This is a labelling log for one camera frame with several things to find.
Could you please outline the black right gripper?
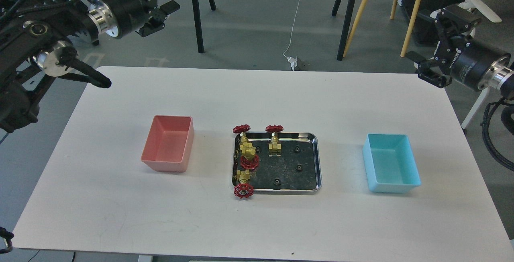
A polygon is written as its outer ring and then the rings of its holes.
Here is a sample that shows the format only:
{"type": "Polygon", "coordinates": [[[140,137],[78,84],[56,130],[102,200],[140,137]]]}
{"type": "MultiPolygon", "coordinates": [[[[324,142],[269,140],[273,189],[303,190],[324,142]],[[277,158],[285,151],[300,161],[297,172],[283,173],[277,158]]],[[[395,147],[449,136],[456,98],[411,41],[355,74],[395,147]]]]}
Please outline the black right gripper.
{"type": "MultiPolygon", "coordinates": [[[[468,32],[481,23],[481,18],[452,4],[430,14],[439,37],[434,58],[443,74],[431,69],[417,69],[417,77],[437,88],[452,83],[452,78],[466,87],[479,91],[491,87],[500,92],[512,90],[511,55],[472,37],[468,32]]],[[[429,64],[416,51],[405,54],[417,65],[429,64]]]]}

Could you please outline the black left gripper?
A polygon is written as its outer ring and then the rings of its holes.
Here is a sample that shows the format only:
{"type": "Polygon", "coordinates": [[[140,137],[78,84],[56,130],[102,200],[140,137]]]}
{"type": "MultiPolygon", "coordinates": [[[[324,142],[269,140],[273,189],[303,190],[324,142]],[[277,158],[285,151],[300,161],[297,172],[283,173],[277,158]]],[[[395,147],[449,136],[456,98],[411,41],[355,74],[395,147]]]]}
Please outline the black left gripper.
{"type": "Polygon", "coordinates": [[[157,7],[157,0],[105,0],[114,24],[109,26],[108,35],[122,38],[133,31],[146,37],[162,30],[164,21],[181,6],[174,0],[157,7]]]}

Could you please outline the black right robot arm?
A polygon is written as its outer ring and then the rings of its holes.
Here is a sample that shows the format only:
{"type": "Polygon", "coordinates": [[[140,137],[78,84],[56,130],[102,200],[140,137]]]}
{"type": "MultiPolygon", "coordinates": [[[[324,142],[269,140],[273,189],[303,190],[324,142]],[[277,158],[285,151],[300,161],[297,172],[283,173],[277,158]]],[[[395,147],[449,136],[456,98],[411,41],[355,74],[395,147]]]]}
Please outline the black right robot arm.
{"type": "Polygon", "coordinates": [[[430,59],[414,51],[406,53],[416,66],[417,76],[438,88],[457,81],[475,91],[499,90],[501,99],[486,106],[481,135],[491,156],[512,170],[513,162],[498,152],[490,137],[490,120],[499,106],[504,107],[503,125],[513,132],[513,66],[508,65],[511,55],[475,40],[470,32],[481,24],[481,17],[457,4],[433,12],[422,10],[417,15],[435,25],[439,38],[430,59]]]}

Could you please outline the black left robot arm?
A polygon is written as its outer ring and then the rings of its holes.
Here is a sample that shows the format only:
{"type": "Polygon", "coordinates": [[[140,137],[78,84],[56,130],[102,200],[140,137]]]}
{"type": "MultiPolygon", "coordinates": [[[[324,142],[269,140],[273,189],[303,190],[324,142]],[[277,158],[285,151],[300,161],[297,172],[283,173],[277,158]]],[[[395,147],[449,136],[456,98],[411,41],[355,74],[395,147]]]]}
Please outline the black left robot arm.
{"type": "Polygon", "coordinates": [[[108,77],[79,60],[70,40],[95,43],[162,30],[180,9],[174,0],[11,0],[1,15],[1,129],[12,133],[38,121],[39,103],[57,78],[111,87],[108,77]]]}

